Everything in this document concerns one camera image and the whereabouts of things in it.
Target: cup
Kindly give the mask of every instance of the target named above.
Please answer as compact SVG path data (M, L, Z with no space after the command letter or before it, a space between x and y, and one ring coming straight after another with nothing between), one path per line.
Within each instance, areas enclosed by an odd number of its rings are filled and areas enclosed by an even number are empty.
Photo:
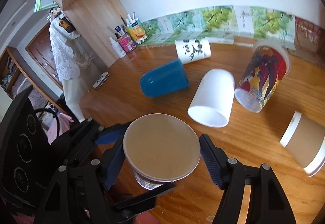
M224 69L207 72L187 110L191 119L213 128L228 124L232 102L234 101L235 80Z
M140 79L145 96L156 97L189 86L185 69L180 60L175 60L146 72Z
M176 51L182 64L188 64L211 56L211 49L206 39L176 40Z
M308 177L315 175L325 163L325 128L297 111L280 144L292 154Z
M282 78L290 71L290 59L277 43L261 40L236 90L237 101L249 111L258 113L273 95Z
M133 121L123 149L137 182L149 190L188 176L200 159L199 139L191 127L159 113Z

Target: wooden desk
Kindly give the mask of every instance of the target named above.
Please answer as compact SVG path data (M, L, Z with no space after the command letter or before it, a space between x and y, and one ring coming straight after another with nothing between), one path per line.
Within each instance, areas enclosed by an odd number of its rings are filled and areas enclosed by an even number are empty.
M270 164L289 199L297 223L310 224L325 202L325 170L323 168L308 178L279 141L295 110L325 125L324 70L291 56L291 72L259 114L247 111L234 99L229 124L224 128L209 128L187 115L202 77L210 69L223 68L230 71L238 83L252 55L251 48L241 46L211 45L211 50L211 58L185 65L189 88L148 98L140 90L140 77L148 70L176 59L176 50L174 45L137 48L110 67L110 77L99 90L91 89L83 96L80 100L82 111L86 117L92 116L104 126L128 122L150 113L178 117L198 136L209 134L228 157L235 157L250 166ZM102 153L104 149L105 146L98 146L96 151ZM133 195L145 192L127 162L119 179ZM158 199L151 213L163 224L211 223L223 191L212 183L203 159L191 175L176 185L174 191ZM249 192L247 186L240 224L246 220Z

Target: paper cup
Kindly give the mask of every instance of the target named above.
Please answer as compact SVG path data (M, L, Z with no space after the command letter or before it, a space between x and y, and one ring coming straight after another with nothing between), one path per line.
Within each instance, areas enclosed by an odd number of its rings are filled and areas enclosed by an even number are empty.
M282 78L290 71L290 59L277 43L261 40L254 44L254 54L235 90L237 101L258 113L273 95Z
M123 149L136 180L149 190L188 176L200 159L196 133L166 114L150 114L132 122Z
M195 62L211 56L211 49L206 39L176 40L176 51L182 64Z
M280 144L292 154L308 177L315 175L325 163L325 128L297 111Z
M213 128L228 124L234 100L235 81L224 69L212 69L202 78L188 115L196 122Z

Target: door frame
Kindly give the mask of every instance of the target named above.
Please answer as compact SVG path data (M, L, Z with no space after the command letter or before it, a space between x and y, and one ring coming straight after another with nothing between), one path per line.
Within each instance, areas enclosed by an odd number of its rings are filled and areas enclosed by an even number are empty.
M29 46L33 43L33 41L43 32L44 29L46 29L48 26L50 25L50 23L46 23L46 25L44 27L41 28L41 30L32 38L32 40L27 44L27 46L25 47L25 50L27 51L27 53L30 55L30 57L34 60L34 62L42 69L42 71L51 79L51 81L53 81L53 83L55 83L57 85L58 88L60 88L63 91L63 86L60 85L54 78L53 76L51 76L47 71L45 71L45 69L43 68L43 66L38 62L38 60L35 58L34 54L28 49Z

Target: blue cup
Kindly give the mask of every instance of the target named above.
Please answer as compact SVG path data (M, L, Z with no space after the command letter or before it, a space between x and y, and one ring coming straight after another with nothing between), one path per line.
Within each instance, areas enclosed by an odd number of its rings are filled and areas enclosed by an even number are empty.
M146 72L140 79L145 96L162 96L189 86L182 62L177 59Z

